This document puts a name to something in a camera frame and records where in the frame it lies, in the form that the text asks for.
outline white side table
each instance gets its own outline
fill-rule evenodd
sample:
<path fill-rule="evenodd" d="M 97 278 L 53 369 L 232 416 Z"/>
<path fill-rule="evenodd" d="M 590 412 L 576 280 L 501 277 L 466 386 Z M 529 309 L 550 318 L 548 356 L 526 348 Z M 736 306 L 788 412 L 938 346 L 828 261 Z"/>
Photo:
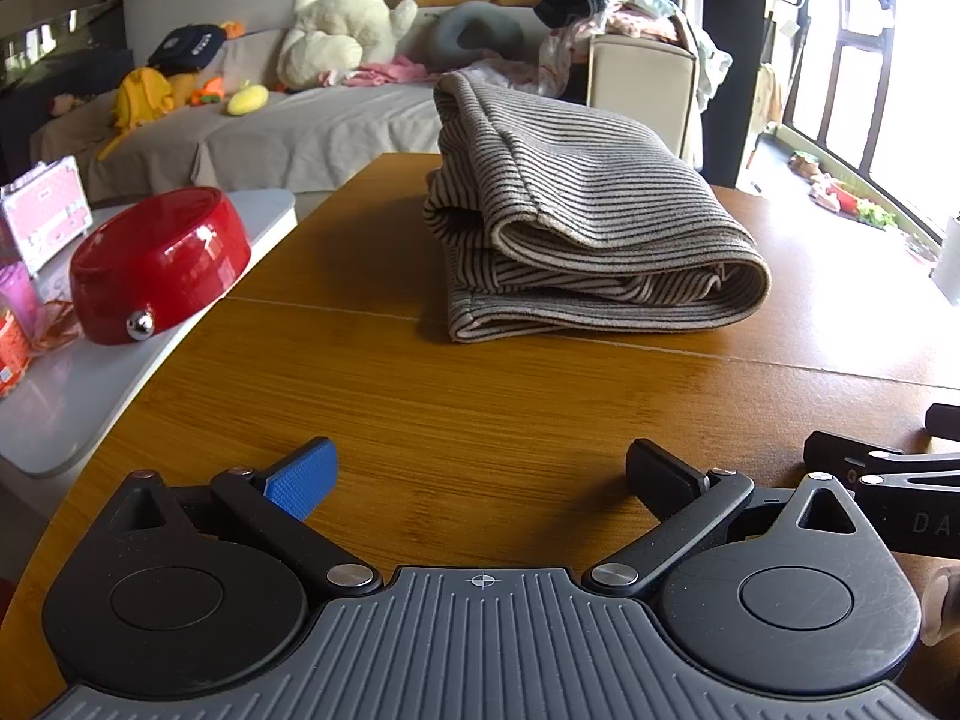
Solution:
<path fill-rule="evenodd" d="M 294 196 L 285 190 L 229 195 L 251 242 L 249 272 L 296 227 Z M 93 213 L 97 226 L 122 207 Z M 74 242 L 37 277 L 63 279 Z M 0 400 L 0 485 L 49 519 L 114 422 L 157 367 L 208 312 L 141 343 L 97 346 L 86 338 L 35 360 Z"/>

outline red pet bowl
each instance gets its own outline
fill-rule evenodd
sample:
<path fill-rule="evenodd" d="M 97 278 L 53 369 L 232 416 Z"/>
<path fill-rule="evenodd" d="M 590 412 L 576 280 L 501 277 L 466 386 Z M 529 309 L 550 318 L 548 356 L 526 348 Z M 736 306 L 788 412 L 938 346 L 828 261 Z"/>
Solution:
<path fill-rule="evenodd" d="M 90 233 L 70 261 L 70 289 L 90 341 L 145 341 L 213 303 L 249 261 L 247 233 L 227 196 L 181 189 Z"/>

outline white stuffed duck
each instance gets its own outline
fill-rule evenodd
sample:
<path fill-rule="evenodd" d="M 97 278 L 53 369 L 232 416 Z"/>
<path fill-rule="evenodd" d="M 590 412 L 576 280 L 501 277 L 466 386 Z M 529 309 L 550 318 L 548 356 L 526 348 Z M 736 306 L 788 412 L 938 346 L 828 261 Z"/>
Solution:
<path fill-rule="evenodd" d="M 294 14 L 277 75 L 298 91 L 317 86 L 326 71 L 391 61 L 416 18 L 416 3 L 404 0 L 391 10 L 383 0 L 295 0 Z"/>

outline white container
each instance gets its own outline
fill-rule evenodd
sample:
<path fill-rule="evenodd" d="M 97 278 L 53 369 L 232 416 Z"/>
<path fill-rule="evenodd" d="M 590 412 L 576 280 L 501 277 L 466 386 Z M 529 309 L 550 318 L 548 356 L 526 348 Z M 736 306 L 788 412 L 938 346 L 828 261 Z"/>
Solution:
<path fill-rule="evenodd" d="M 930 278 L 952 305 L 960 305 L 960 220 L 957 217 L 947 222 L 940 261 Z"/>
<path fill-rule="evenodd" d="M 92 222 L 77 160 L 38 163 L 0 191 L 0 265 L 22 260 L 36 276 Z"/>

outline metal knob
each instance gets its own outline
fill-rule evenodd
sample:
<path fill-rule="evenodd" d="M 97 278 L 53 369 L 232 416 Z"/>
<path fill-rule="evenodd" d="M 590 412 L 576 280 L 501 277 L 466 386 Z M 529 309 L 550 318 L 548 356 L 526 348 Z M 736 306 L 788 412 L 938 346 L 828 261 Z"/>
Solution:
<path fill-rule="evenodd" d="M 608 587 L 626 587 L 640 579 L 637 570 L 622 562 L 605 562 L 590 572 L 590 577 L 597 584 Z"/>
<path fill-rule="evenodd" d="M 373 570 L 358 562 L 342 562 L 326 572 L 326 579 L 338 587 L 363 587 L 373 581 Z"/>
<path fill-rule="evenodd" d="M 134 311 L 127 317 L 127 335 L 133 341 L 146 341 L 154 334 L 154 315 L 149 311 Z"/>

